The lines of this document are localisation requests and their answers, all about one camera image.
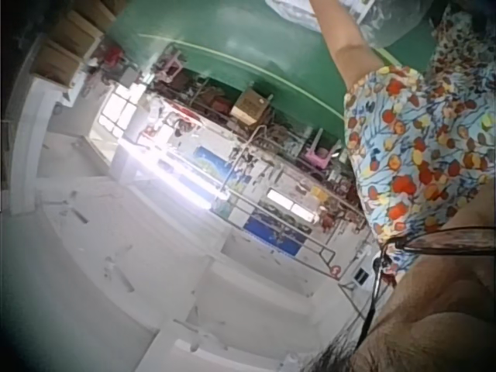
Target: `window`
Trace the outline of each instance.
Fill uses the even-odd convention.
[[[110,96],[98,122],[115,138],[121,138],[124,134],[145,89],[144,84],[133,83],[129,89],[119,85]]]
[[[286,208],[288,211],[291,211],[307,222],[313,222],[315,218],[315,213],[312,213],[303,208],[301,205],[296,204],[291,199],[286,198],[284,195],[278,193],[274,189],[269,190],[269,192],[267,193],[267,197],[271,201],[278,203],[281,207]]]
[[[357,273],[355,274],[355,282],[357,282],[359,285],[363,285],[369,278],[369,274],[362,268],[360,268]]]

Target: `plastic bag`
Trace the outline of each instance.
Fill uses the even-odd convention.
[[[433,0],[339,0],[374,48],[390,46],[415,28]],[[320,32],[309,0],[265,0],[282,18]]]

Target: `fluorescent light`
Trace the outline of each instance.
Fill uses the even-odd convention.
[[[301,207],[298,204],[294,204],[291,207],[291,211],[294,214],[296,214],[297,216],[303,218],[307,222],[312,222],[313,219],[315,218],[315,214],[314,213],[312,213],[310,211],[307,211],[305,208]]]
[[[175,177],[160,169],[160,167],[158,167],[157,165],[156,159],[153,159],[152,157],[142,153],[134,145],[124,139],[120,139],[118,141],[118,144],[126,149],[128,153],[132,155],[136,160],[138,160],[146,169],[153,172],[157,177],[171,186],[177,193],[181,194],[187,200],[202,209],[210,209],[212,207],[211,203],[195,194],[190,188],[184,186],[184,184],[178,181]]]
[[[271,201],[278,203],[280,206],[285,207],[288,211],[291,210],[291,207],[294,204],[293,201],[291,201],[290,199],[286,198],[285,196],[279,194],[275,190],[270,190],[269,193],[267,194],[267,197]]]

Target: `white pillar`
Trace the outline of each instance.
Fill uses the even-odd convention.
[[[125,131],[124,139],[131,142],[136,142],[140,133],[146,128],[148,111],[143,107],[138,106],[133,117],[129,121],[129,125]],[[110,176],[120,184],[129,184],[134,181],[136,172],[140,167],[140,163],[134,159],[129,153],[122,148],[117,147],[115,150],[112,164],[110,165]]]
[[[40,153],[53,107],[64,88],[33,77],[15,133],[10,174],[10,211],[13,215],[35,210],[35,182]]]

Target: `metal railing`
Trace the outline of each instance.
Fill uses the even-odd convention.
[[[212,182],[219,190],[221,189],[222,181],[214,178],[212,175],[208,174],[207,172],[202,170],[200,167],[198,167],[196,164],[193,164],[191,161],[182,157],[180,154],[175,153],[174,151],[167,151],[167,156],[170,157],[174,161],[180,161],[183,165],[187,166],[190,170],[194,171],[198,176],[203,177],[206,181]],[[304,262],[303,260],[300,260],[299,258],[284,252],[281,248],[279,248],[275,244],[272,244],[272,243],[267,242],[265,240],[264,240],[264,243],[266,243],[271,248],[277,250],[278,252],[283,253],[286,256],[290,257],[292,260],[295,260],[296,262],[314,270],[315,272],[318,272],[318,273],[323,274],[327,277],[331,277],[332,279],[335,279],[330,274],[330,263],[332,262],[334,256],[336,255],[336,252],[334,250],[331,250],[330,248],[328,248],[326,246],[326,243],[324,243],[324,242],[314,238],[313,236],[310,236],[309,234],[301,231],[297,227],[293,226],[291,223],[284,221],[278,215],[275,215],[273,212],[265,209],[261,205],[258,205],[258,203],[256,201],[252,201],[249,198],[247,198],[246,196],[240,194],[238,191],[233,190],[227,184],[224,184],[224,191],[227,191],[231,195],[231,197],[225,201],[217,200],[217,202],[216,202],[217,205],[221,205],[222,203],[227,203],[232,208],[232,210],[238,209],[241,212],[248,215],[250,218],[256,219],[258,222],[273,229],[280,239],[289,239],[292,242],[295,242],[299,246],[301,246],[300,249],[307,250],[310,254],[317,255],[319,257],[319,262],[322,263],[322,268],[317,267],[316,265],[312,265],[311,263]],[[250,207],[252,207],[253,210],[249,211],[249,210],[246,210],[245,208],[239,206],[238,205],[239,200],[243,201],[246,205],[249,205]],[[219,210],[219,208],[211,208],[211,213],[214,213],[216,216],[221,218],[223,221],[229,223],[231,226],[233,226],[239,230],[242,230],[244,232],[247,232],[250,235],[253,235],[251,232],[244,229],[243,226],[239,226],[239,225],[235,224],[234,222],[230,221],[229,218],[222,215],[220,212],[218,212],[218,210]],[[275,220],[279,226],[271,225],[267,221],[264,221],[264,219],[258,217],[257,216],[258,214],[270,217],[271,219]],[[304,237],[305,241],[301,242],[301,241],[296,240],[292,236],[293,234],[291,234],[291,233],[297,233],[299,236]]]

